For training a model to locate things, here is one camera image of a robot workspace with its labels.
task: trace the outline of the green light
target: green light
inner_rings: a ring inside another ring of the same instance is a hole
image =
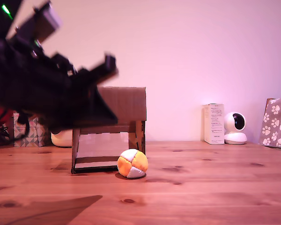
[[[4,12],[7,13],[7,15],[9,16],[9,18],[13,19],[12,16],[11,16],[11,14],[10,14],[10,12],[9,12],[9,10],[8,10],[8,8],[7,8],[5,5],[2,5],[2,9],[3,9]]]

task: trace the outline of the orange and white ball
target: orange and white ball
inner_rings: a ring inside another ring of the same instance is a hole
[[[123,151],[118,158],[118,171],[127,178],[138,178],[146,174],[148,159],[144,153],[137,149]]]

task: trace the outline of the paw print bag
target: paw print bag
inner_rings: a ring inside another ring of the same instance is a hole
[[[267,104],[259,143],[281,148],[281,98],[272,99]]]

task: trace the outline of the product box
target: product box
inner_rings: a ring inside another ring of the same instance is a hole
[[[25,133],[25,125],[17,123],[19,118],[18,113],[14,113],[14,136],[20,137]],[[15,142],[15,147],[42,147],[50,145],[51,133],[48,128],[38,123],[38,118],[29,120],[30,131],[28,137]]]
[[[209,144],[224,144],[224,105],[204,105],[204,141]]]

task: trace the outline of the white box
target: white box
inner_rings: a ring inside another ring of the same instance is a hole
[[[224,144],[224,105],[204,105],[204,141],[209,144]]]

